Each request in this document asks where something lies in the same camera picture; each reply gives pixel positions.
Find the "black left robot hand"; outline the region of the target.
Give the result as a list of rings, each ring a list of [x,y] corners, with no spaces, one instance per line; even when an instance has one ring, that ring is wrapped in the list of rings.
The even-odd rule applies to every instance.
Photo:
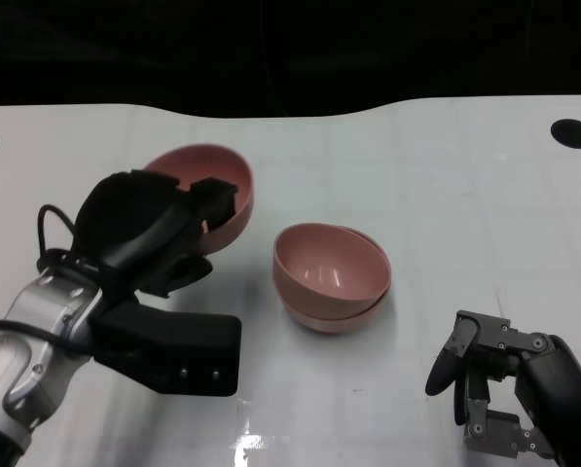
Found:
[[[187,190],[146,170],[115,173],[91,191],[74,224],[79,270],[107,296],[165,298],[212,271],[203,238],[236,213],[236,185],[207,177]]]

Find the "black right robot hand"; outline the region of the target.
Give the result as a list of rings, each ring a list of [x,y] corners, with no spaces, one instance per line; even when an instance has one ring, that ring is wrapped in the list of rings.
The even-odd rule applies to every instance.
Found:
[[[490,408],[490,381],[515,380],[532,426]],[[461,310],[425,385],[454,389],[454,421],[467,447],[515,458],[534,452],[559,466],[581,466],[581,366],[556,335],[523,333],[507,319]]]

